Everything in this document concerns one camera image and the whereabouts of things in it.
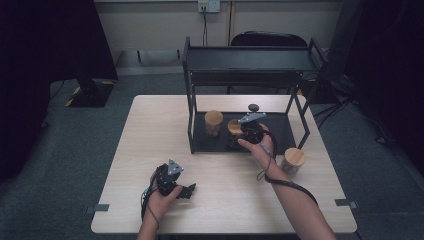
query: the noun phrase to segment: cork lid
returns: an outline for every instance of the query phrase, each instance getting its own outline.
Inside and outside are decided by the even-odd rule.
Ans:
[[[224,116],[219,111],[211,110],[205,114],[205,121],[211,125],[219,125],[223,119]]]
[[[302,166],[306,161],[305,153],[298,148],[287,149],[284,153],[284,157],[290,164],[295,166]]]
[[[228,122],[228,131],[230,131],[231,134],[234,135],[239,135],[242,134],[243,132],[240,129],[241,125],[238,122],[238,119],[231,119]]]

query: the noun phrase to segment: black metal frame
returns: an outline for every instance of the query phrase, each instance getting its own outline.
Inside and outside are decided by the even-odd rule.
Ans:
[[[238,66],[237,61],[235,61],[237,59],[233,54],[229,54],[233,51],[240,54],[253,54],[254,56],[256,54],[258,57],[267,57],[268,62],[265,64],[262,64],[262,62],[253,62],[253,65],[250,66]],[[220,61],[221,63],[217,62],[217,64],[215,64],[213,62],[213,57],[218,58],[216,59],[218,61],[224,60],[225,58],[224,63]],[[205,59],[207,59],[206,61],[208,62],[202,65],[201,61],[205,61]],[[280,62],[290,62],[291,66],[280,66]],[[197,47],[191,46],[190,38],[187,37],[182,63],[189,108],[187,133],[191,153],[194,153],[196,150],[193,142],[193,122],[195,121],[195,115],[199,113],[196,103],[196,86],[263,85],[279,88],[291,88],[291,97],[286,111],[281,112],[281,114],[287,116],[294,100],[305,130],[305,134],[297,148],[301,149],[303,147],[310,134],[309,127],[305,119],[305,113],[309,106],[309,101],[313,97],[316,87],[320,82],[320,72],[328,63],[326,56],[315,38],[311,39],[308,47]],[[299,90],[298,85],[300,81],[302,81],[302,73],[306,71],[317,72],[318,77],[315,85],[306,97],[304,106],[302,107],[297,96],[297,91]]]

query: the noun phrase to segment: person's right hand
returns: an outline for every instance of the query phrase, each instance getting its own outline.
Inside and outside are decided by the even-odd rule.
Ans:
[[[262,129],[269,131],[268,127],[260,124]],[[261,143],[268,148],[270,154],[272,155],[273,151],[274,151],[274,144],[272,143],[272,139],[268,134],[264,133],[264,137],[262,139],[261,143],[258,144],[252,144],[244,139],[239,139],[238,143],[240,144],[240,146],[248,149],[253,157],[256,158],[256,160],[259,162],[259,164],[261,165],[262,169],[266,170],[268,165],[269,165],[269,161],[271,156],[264,150],[264,148],[261,146]]]

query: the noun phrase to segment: electrical outlet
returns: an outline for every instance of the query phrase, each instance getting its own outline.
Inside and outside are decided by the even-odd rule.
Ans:
[[[204,9],[205,12],[217,13],[220,11],[220,7],[221,7],[220,2],[221,2],[220,0],[198,0],[197,11],[203,12],[203,9]]]

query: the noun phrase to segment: black chair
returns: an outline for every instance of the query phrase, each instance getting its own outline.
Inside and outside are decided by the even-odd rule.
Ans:
[[[294,34],[264,32],[264,31],[248,31],[236,35],[230,43],[231,46],[273,46],[273,47],[307,47],[307,43],[301,37]],[[232,86],[227,87],[227,94],[230,94]]]

